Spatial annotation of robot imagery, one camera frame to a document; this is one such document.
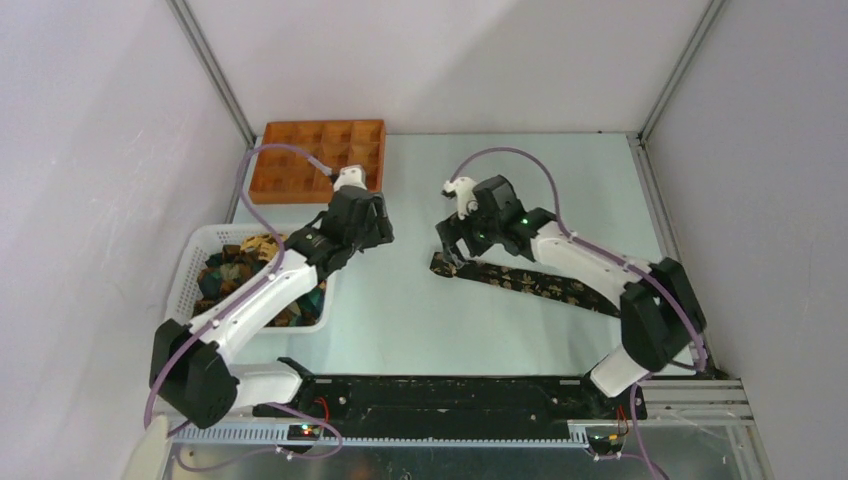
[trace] table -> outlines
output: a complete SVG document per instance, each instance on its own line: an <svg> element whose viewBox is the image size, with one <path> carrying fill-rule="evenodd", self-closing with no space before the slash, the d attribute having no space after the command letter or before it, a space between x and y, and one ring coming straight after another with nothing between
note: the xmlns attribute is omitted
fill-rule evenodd
<svg viewBox="0 0 848 480"><path fill-rule="evenodd" d="M459 163L492 146L540 158L560 189L569 228L649 260L660 249L624 134L388 135L383 193L395 241L357 254L338 272L327 325L303 335L255 337L238 363L290 356L316 373L396 375L582 375L620 343L617 319L560 302L429 271L434 226L455 210L440 190ZM245 179L250 182L251 162ZM516 155L482 157L464 175L504 175L528 210L553 210L541 170ZM272 223L305 223L323 205L264 205ZM234 223L254 220L239 204ZM483 260L548 273L495 247ZM688 351L677 360L692 362ZM669 367L661 375L691 375Z"/></svg>

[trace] metal frame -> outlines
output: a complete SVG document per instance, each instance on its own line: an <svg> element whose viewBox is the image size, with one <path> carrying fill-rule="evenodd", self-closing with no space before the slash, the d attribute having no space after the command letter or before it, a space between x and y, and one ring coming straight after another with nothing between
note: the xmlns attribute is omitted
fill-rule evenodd
<svg viewBox="0 0 848 480"><path fill-rule="evenodd" d="M681 80L691 67L693 60L703 42L714 26L719 14L723 11L727 0L711 0L701 19L687 42L686 47L677 60L668 80L655 101L650 113L639 132L627 134L628 143L633 155L637 173L648 202L651 221L657 234L663 255L680 259L680 249L674 233L673 222L668 209L663 202L663 196L658 186L656 174L651 165L650 157L645 149L645 143L651 137L666 106L673 97ZM220 64L203 34L187 0L168 0L177 22L183 29L192 49L197 54L201 66L206 71L210 82L224 103L230 117L239 130L248 148L256 142L256 134L250 127L238 100L232 91ZM239 199L239 189L244 178L237 179L236 189L227 212L227 221L231 221ZM747 396L739 380L651 380L644 382L645 399L648 408L648 419L640 422L646 427L651 426L724 426L729 441L737 445L734 460L740 471L741 480L773 479L759 432L754 423ZM178 415L164 402L157 402L157 412L168 415L172 421L178 421ZM256 419L250 410L230 412L216 427L205 431L192 428L186 429L176 441L178 443L216 443L216 444L273 444L279 440L279 425L286 425L283 419ZM586 429L590 427L613 426L613 421L607 420L578 420L570 422L575 437L572 442L497 442L489 445L480 442L476 446L520 446L520 447L575 447L582 446ZM346 439L354 445L372 446L433 446L428 442L399 442L375 439ZM462 442L462 446L471 446Z"/></svg>

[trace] pile of clothes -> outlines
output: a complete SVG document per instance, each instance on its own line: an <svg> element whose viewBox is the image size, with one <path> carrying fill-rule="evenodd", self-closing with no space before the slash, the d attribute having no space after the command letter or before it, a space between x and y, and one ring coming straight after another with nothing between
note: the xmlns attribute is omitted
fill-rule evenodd
<svg viewBox="0 0 848 480"><path fill-rule="evenodd" d="M206 260L197 276L203 298L194 303L194 315L211 309L259 273L279 251L270 234L249 237L241 245L224 245ZM278 313L268 327L308 327L318 323L327 284L322 282Z"/></svg>

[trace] black patterned cloth strip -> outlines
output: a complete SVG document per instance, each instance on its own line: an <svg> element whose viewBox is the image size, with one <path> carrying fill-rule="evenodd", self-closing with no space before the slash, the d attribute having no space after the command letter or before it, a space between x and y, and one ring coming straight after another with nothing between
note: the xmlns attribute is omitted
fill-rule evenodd
<svg viewBox="0 0 848 480"><path fill-rule="evenodd" d="M462 278L475 282L488 283L496 287L516 292L529 293L537 297L549 298L559 302L585 308L611 317L619 317L615 305L597 291L573 278L548 275L546 273L502 267L472 260L462 268L445 261L441 252L433 254L430 271L445 278Z"/></svg>

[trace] white wall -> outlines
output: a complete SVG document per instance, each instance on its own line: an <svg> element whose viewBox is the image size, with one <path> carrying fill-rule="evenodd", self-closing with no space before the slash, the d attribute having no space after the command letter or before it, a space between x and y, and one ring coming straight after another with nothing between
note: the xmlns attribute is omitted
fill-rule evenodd
<svg viewBox="0 0 848 480"><path fill-rule="evenodd" d="M165 2L0 12L0 477L118 478L179 252L243 144Z"/></svg>
<svg viewBox="0 0 848 480"><path fill-rule="evenodd" d="M638 130L707 0L190 2L253 128Z"/></svg>
<svg viewBox="0 0 848 480"><path fill-rule="evenodd" d="M848 4L730 2L649 153L779 479L848 472Z"/></svg>

